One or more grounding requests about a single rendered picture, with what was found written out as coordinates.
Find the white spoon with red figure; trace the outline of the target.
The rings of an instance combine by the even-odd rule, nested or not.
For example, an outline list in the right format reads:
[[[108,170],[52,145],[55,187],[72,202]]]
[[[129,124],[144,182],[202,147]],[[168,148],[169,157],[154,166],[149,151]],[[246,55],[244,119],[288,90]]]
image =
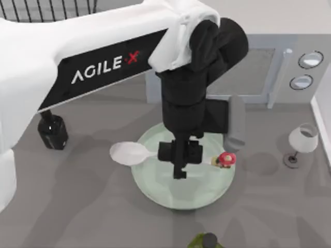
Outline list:
[[[148,158],[157,158],[157,152],[149,151],[137,142],[115,143],[111,146],[109,154],[113,161],[125,166],[134,166]],[[236,154],[224,151],[218,156],[203,158],[202,163],[219,168],[230,168],[236,163]]]

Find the pale green round plate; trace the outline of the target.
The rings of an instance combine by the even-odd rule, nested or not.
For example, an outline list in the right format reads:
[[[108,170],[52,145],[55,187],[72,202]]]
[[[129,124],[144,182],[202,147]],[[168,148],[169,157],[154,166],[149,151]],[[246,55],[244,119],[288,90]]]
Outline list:
[[[218,168],[211,158],[224,151],[221,134],[206,133],[199,140],[203,146],[203,162],[188,164],[185,179],[173,178],[173,165],[156,157],[131,168],[139,190],[151,201],[175,210],[194,210],[208,206],[221,198],[235,176],[235,166]]]

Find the green bottle with grey cap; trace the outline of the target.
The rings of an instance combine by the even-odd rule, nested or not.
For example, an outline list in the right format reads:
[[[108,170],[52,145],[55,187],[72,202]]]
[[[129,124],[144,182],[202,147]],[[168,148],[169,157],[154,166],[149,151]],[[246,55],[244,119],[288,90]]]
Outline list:
[[[187,245],[187,248],[223,248],[217,236],[212,233],[197,234]]]

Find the microwave oven door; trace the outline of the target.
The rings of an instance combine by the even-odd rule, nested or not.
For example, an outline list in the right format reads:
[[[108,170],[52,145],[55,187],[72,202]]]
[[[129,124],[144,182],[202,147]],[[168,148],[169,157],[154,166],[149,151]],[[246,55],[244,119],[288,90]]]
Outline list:
[[[275,51],[249,50],[239,64],[208,86],[207,97],[226,100],[231,95],[238,95],[248,104],[266,104],[276,72]]]

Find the black bottle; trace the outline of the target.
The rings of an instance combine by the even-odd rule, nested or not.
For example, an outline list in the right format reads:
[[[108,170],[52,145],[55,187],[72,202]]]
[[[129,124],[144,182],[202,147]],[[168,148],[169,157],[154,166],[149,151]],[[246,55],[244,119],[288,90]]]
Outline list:
[[[68,141],[68,133],[64,120],[52,114],[50,110],[40,113],[41,119],[38,123],[38,132],[48,149],[63,150]]]

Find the white table lamp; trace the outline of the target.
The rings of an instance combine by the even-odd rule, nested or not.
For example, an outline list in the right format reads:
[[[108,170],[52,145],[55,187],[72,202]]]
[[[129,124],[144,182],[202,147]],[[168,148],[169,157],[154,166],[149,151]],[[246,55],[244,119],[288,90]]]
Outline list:
[[[290,169],[299,168],[299,154],[315,151],[319,143],[319,132],[315,125],[303,123],[289,134],[289,144],[293,152],[283,156],[283,163]]]

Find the round microwave knob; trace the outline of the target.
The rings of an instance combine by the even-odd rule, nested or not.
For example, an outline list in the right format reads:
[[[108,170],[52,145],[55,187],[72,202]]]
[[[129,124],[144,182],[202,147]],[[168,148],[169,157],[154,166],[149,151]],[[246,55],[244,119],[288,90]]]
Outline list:
[[[293,90],[304,90],[309,88],[313,83],[313,77],[310,75],[301,75],[290,80],[289,86]]]
[[[324,60],[324,55],[319,51],[312,51],[303,54],[298,59],[298,65],[303,69],[312,69],[317,67]]]

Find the pale microwave oven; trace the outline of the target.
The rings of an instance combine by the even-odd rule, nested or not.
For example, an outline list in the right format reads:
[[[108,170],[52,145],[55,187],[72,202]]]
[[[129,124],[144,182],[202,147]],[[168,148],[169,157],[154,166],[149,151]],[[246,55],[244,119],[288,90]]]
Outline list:
[[[309,103],[318,88],[326,68],[331,62],[331,48],[328,43],[331,41],[331,35],[317,34],[250,34],[248,36],[249,50],[266,48],[274,49],[277,56],[275,66],[276,72],[274,81],[270,87],[273,87],[278,70],[283,58],[283,51],[292,49],[293,53],[287,66],[284,78],[277,94],[276,103]],[[324,60],[315,68],[303,69],[298,65],[298,59],[305,53],[319,51],[324,55]],[[313,77],[312,85],[304,90],[293,90],[289,86],[292,78],[301,75],[310,75]]]

